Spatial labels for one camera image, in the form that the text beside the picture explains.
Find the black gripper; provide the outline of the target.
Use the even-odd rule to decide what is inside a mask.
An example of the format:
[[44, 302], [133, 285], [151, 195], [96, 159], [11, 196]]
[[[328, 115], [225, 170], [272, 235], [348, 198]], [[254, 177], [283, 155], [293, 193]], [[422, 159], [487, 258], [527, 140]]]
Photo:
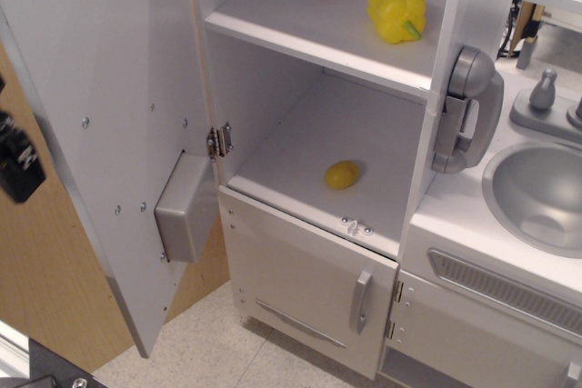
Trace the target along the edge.
[[0, 113], [0, 136], [1, 188], [15, 203], [24, 203], [45, 181], [45, 171], [34, 145], [6, 111]]

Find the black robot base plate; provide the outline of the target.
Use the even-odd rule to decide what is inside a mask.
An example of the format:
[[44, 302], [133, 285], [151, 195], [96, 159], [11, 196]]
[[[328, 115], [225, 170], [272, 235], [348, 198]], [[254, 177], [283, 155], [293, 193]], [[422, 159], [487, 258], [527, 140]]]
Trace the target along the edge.
[[91, 373], [1, 322], [2, 387], [107, 387]]

